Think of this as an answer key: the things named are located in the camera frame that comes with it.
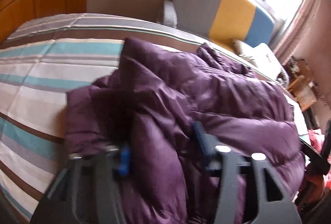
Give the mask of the purple quilted down jacket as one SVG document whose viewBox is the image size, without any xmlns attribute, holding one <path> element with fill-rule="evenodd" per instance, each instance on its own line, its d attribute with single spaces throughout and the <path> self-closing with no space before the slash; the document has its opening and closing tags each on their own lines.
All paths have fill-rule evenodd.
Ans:
<svg viewBox="0 0 331 224">
<path fill-rule="evenodd" d="M 218 180 L 202 172 L 192 123 L 246 156 L 263 153 L 289 196 L 305 169 L 293 109 L 274 83 L 202 45 L 170 52 L 126 39 L 119 67 L 67 93 L 66 147 L 84 156 L 128 144 L 120 183 L 128 223 L 206 223 Z"/>
</svg>

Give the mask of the wicker wooden chair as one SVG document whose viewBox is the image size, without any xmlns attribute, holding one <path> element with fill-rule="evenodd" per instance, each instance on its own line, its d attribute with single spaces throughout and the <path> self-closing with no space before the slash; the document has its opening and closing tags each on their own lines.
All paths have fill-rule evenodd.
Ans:
<svg viewBox="0 0 331 224">
<path fill-rule="evenodd" d="M 315 93 L 303 75 L 299 75 L 290 81 L 288 91 L 294 96 L 302 112 L 317 102 Z"/>
</svg>

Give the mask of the striped bed cover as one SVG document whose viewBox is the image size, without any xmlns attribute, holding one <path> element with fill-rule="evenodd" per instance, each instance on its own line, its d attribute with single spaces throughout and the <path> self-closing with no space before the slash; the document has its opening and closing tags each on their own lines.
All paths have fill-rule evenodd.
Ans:
<svg viewBox="0 0 331 224">
<path fill-rule="evenodd" d="M 198 36 L 139 19 L 60 14 L 20 26 L 1 44 L 1 197 L 20 221 L 31 223 L 72 154 L 65 140 L 67 93 L 117 70 L 126 39 L 170 52 L 195 53 L 206 44 L 249 67 Z"/>
</svg>

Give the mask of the white printed cushion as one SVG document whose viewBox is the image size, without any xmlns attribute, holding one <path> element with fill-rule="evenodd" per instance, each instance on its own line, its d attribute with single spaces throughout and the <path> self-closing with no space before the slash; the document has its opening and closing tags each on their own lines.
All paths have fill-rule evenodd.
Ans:
<svg viewBox="0 0 331 224">
<path fill-rule="evenodd" d="M 289 86 L 289 76 L 272 50 L 265 43 L 260 43 L 256 47 L 233 39 L 233 47 L 236 54 L 255 66 L 260 73 L 277 81 L 285 89 Z"/>
</svg>

